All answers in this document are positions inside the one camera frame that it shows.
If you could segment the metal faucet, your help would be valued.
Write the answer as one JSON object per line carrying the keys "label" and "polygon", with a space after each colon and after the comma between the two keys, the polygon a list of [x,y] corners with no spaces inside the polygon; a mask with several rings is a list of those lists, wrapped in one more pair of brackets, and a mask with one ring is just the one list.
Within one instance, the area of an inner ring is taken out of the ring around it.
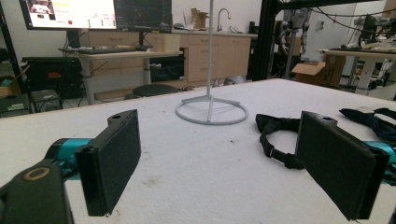
{"label": "metal faucet", "polygon": [[225,8],[225,7],[221,8],[218,12],[217,28],[216,28],[217,32],[223,31],[222,24],[221,24],[221,15],[223,12],[226,13],[227,20],[230,20],[232,18],[231,13],[227,8]]}

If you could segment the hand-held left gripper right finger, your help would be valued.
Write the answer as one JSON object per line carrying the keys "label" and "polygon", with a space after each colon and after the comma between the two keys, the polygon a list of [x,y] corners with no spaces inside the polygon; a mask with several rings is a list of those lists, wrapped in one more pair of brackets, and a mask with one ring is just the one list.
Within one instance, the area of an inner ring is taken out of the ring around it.
{"label": "hand-held left gripper right finger", "polygon": [[335,119],[304,111],[295,156],[346,219],[370,217],[389,152],[344,131]]}

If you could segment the large cardboard box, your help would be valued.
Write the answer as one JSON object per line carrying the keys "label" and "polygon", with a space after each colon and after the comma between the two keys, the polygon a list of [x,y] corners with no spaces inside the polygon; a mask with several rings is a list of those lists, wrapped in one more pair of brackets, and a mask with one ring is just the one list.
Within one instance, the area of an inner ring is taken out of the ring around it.
{"label": "large cardboard box", "polygon": [[298,82],[338,89],[345,63],[345,56],[326,55],[323,62],[298,63],[291,72]]}

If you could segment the light wooden desk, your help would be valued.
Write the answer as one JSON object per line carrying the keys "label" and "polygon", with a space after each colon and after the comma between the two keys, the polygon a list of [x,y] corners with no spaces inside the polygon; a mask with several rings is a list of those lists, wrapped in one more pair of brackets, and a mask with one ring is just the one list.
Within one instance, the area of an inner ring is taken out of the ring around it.
{"label": "light wooden desk", "polygon": [[[85,86],[86,97],[89,105],[95,104],[94,95],[98,92],[118,91],[131,89],[139,77],[143,84],[150,84],[150,58],[176,57],[181,51],[155,52],[155,51],[125,51],[102,54],[87,54],[87,50],[64,49],[63,52],[76,53],[81,64],[82,80]],[[90,63],[94,61],[111,62],[113,60],[140,60],[141,68],[131,72],[121,72],[114,75],[103,74],[96,76],[92,73]]]}

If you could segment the light wooden cabinets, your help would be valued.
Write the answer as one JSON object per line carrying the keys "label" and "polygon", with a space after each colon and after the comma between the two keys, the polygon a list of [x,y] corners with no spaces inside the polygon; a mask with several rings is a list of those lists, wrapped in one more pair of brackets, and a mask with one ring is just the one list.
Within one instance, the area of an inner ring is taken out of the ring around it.
{"label": "light wooden cabinets", "polygon": [[[222,81],[230,76],[248,73],[251,37],[213,33],[212,79]],[[178,87],[204,85],[208,70],[208,33],[178,31],[174,34],[148,33],[145,43],[154,50],[178,48],[176,57],[152,58],[151,80]]]}

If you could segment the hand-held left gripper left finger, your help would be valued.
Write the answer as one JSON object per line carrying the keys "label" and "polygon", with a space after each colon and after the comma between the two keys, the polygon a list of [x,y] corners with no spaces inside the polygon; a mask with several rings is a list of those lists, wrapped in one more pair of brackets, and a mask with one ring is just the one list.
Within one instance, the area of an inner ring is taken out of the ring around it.
{"label": "hand-held left gripper left finger", "polygon": [[107,127],[94,138],[61,138],[46,153],[67,179],[81,181],[91,217],[113,212],[140,156],[135,109],[110,116]]}

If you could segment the dark computer monitor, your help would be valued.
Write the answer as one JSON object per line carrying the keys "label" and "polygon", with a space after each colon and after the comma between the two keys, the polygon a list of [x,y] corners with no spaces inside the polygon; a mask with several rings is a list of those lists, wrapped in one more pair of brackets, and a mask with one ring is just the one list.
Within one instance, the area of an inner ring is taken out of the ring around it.
{"label": "dark computer monitor", "polygon": [[122,31],[171,33],[172,0],[113,0]]}

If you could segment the small cardboard box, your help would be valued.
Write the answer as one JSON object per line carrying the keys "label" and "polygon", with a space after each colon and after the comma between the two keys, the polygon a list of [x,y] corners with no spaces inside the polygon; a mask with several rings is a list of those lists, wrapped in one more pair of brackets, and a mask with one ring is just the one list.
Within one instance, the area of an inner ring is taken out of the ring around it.
{"label": "small cardboard box", "polygon": [[207,12],[203,12],[197,8],[192,8],[191,17],[195,29],[205,29],[206,20],[209,18]]}

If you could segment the grey power supply unit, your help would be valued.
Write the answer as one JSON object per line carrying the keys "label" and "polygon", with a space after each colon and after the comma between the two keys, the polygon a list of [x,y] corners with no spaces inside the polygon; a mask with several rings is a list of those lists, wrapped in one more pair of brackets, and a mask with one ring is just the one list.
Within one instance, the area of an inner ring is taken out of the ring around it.
{"label": "grey power supply unit", "polygon": [[37,113],[63,108],[61,98],[55,90],[32,91],[31,96]]}
{"label": "grey power supply unit", "polygon": [[0,97],[0,118],[9,118],[31,113],[27,94]]}

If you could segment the black keyboard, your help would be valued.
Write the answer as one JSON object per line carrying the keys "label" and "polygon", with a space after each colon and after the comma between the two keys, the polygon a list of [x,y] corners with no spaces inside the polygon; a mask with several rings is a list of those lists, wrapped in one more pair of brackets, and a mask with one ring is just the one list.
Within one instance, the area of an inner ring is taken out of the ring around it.
{"label": "black keyboard", "polygon": [[152,48],[150,45],[140,45],[137,47],[128,48],[101,48],[101,49],[78,49],[77,52],[80,54],[106,54],[106,53],[119,53],[119,52],[134,52],[134,51],[147,51]]}

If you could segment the white foam mat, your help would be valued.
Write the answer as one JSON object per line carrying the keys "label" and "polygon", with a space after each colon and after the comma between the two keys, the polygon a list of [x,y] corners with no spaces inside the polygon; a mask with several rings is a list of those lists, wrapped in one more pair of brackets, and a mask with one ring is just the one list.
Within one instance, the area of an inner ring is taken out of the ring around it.
{"label": "white foam mat", "polygon": [[94,137],[136,109],[142,156],[113,214],[91,217],[67,183],[77,224],[353,224],[304,171],[262,152],[254,119],[205,126],[175,112],[182,93],[0,119],[0,186],[63,137]]}

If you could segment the black computer case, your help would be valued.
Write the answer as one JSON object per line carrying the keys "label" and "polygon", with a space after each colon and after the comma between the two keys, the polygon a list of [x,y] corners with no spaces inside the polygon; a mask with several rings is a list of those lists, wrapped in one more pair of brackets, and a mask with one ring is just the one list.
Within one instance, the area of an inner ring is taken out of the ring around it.
{"label": "black computer case", "polygon": [[62,99],[75,99],[81,93],[81,63],[76,57],[23,57],[28,91],[54,90]]}

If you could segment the black metal frame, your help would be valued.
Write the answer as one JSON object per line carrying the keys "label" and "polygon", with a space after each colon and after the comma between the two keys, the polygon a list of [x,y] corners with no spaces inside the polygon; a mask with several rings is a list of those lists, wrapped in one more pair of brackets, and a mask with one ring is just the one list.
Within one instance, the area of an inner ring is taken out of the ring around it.
{"label": "black metal frame", "polygon": [[279,0],[262,0],[259,19],[258,45],[254,51],[252,80],[265,80],[269,71],[272,54],[272,37],[276,15],[284,9],[299,9],[302,7],[326,7],[352,3],[362,3],[378,0],[295,0],[281,3]]}

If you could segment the white wire display rack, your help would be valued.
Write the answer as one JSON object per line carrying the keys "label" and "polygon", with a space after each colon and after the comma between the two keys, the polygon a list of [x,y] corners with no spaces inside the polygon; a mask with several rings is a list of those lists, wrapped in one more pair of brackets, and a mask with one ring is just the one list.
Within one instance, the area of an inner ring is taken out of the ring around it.
{"label": "white wire display rack", "polygon": [[[209,0],[209,31],[208,31],[208,70],[206,75],[206,92],[205,95],[192,97],[188,99],[183,99],[179,105],[175,108],[175,113],[181,119],[184,119],[188,122],[201,124],[201,125],[212,125],[212,126],[221,126],[221,125],[233,125],[240,123],[248,118],[248,110],[242,106],[239,102],[216,98],[211,94],[211,78],[212,78],[212,53],[213,53],[213,12],[214,12],[214,0]],[[208,108],[206,110],[206,118],[205,119],[194,119],[184,115],[182,113],[182,107],[185,105],[191,105],[194,103],[208,103]],[[243,111],[243,115],[241,118],[224,120],[224,121],[213,121],[212,115],[214,111],[215,103],[221,103],[228,105],[229,107],[240,109]]]}

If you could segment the white work table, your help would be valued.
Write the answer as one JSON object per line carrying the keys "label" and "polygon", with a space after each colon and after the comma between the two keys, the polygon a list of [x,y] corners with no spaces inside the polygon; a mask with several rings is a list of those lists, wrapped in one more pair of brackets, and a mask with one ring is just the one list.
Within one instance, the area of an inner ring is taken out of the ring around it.
{"label": "white work table", "polygon": [[[364,61],[361,78],[357,83],[355,92],[360,95],[371,96],[380,99],[392,100],[396,96],[396,51],[387,50],[349,50],[349,49],[319,49],[318,52],[326,55],[351,56]],[[374,72],[375,64],[392,61],[391,75],[389,76],[388,86],[369,89],[371,76]]]}

